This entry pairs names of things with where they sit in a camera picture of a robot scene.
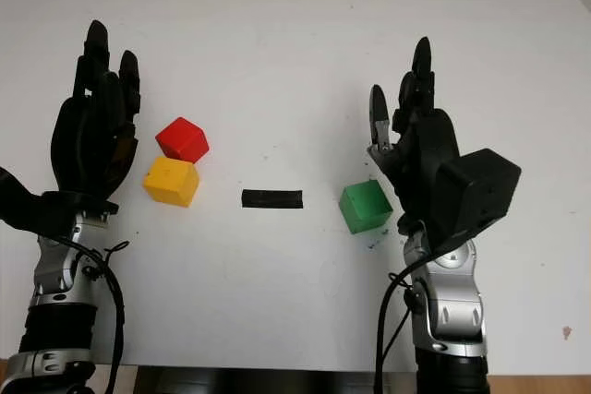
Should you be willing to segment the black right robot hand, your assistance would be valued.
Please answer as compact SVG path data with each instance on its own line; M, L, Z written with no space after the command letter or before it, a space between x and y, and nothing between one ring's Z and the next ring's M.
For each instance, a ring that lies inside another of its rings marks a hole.
M434 106L434 92L430 42L423 37L416 45L411 69L403 76L393 114L388 113L382 88L372 86L368 147L368 155L392 183L403 208L400 232L412 233L423 226L433 249L450 237L433 209L437 171L459 156L451 118Z

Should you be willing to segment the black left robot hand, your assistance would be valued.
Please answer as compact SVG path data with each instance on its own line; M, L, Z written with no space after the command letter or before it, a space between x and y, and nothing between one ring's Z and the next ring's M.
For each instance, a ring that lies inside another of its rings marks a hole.
M107 28L94 19L74 87L59 111L51 141L51 162L61 191L108 199L126 178L138 140L138 58L124 51L117 72L109 68Z

